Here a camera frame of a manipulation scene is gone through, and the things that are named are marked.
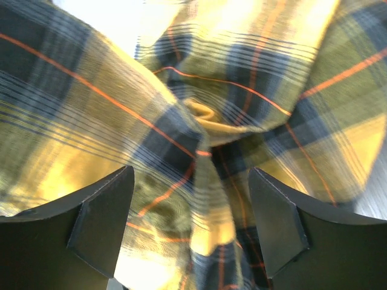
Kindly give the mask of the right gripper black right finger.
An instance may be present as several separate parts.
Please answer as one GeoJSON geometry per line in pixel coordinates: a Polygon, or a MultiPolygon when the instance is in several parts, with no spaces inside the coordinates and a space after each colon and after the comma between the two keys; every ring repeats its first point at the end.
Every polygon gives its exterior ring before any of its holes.
{"type": "Polygon", "coordinates": [[[249,190],[274,289],[385,289],[386,221],[301,193],[260,169],[249,190]]]}

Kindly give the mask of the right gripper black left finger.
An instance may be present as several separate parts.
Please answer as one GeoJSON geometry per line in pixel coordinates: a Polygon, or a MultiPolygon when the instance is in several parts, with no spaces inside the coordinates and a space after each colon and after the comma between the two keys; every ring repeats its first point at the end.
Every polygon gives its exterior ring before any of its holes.
{"type": "Polygon", "coordinates": [[[134,189],[130,166],[47,204],[1,218],[2,289],[106,289],[134,189]]]}

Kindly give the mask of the yellow plaid long sleeve shirt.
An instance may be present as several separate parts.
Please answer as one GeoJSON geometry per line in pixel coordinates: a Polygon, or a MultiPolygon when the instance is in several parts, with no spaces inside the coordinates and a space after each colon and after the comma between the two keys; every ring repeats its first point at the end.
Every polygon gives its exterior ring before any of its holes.
{"type": "Polygon", "coordinates": [[[272,289],[248,172],[333,206],[386,139],[385,1],[145,1],[134,55],[50,1],[1,2],[1,214],[128,164],[115,278],[272,289]]]}

